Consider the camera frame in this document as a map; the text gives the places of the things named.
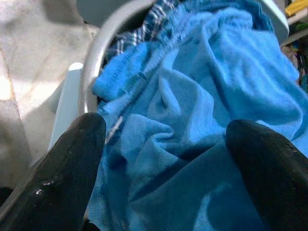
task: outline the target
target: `gray floor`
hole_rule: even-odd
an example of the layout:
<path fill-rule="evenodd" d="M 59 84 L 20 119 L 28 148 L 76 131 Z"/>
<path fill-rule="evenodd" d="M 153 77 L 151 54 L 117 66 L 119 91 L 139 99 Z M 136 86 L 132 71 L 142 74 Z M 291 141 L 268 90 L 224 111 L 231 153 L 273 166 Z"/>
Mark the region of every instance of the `gray floor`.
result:
<path fill-rule="evenodd" d="M 94 33 L 76 0 L 0 0 L 0 187 L 15 187 L 46 152 L 49 98 Z"/>

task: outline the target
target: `blue towel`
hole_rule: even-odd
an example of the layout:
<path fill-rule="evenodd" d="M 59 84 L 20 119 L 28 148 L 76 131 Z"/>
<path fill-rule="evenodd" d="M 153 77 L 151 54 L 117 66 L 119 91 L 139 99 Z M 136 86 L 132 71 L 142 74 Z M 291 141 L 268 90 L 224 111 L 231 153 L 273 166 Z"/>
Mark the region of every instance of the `blue towel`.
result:
<path fill-rule="evenodd" d="M 308 98 L 269 19 L 246 0 L 187 0 L 158 37 L 94 84 L 107 144 L 90 220 L 102 231 L 267 230 L 224 135 L 254 120 L 308 154 Z"/>

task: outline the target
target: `laundry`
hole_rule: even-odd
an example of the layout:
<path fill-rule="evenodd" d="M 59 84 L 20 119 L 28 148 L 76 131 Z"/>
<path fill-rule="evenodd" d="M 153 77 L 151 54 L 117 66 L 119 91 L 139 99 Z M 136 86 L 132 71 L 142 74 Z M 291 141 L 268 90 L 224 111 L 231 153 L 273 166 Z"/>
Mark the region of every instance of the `laundry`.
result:
<path fill-rule="evenodd" d="M 268 230 L 224 135 L 253 120 L 308 155 L 308 97 L 270 20 L 249 0 L 186 0 L 157 39 L 94 83 L 108 143 L 90 220 L 102 231 Z"/>
<path fill-rule="evenodd" d="M 149 10 L 142 26 L 132 32 L 123 32 L 116 36 L 113 44 L 108 48 L 106 60 L 122 54 L 129 46 L 137 46 L 141 42 L 156 40 L 167 14 L 175 9 L 180 0 L 158 0 Z"/>

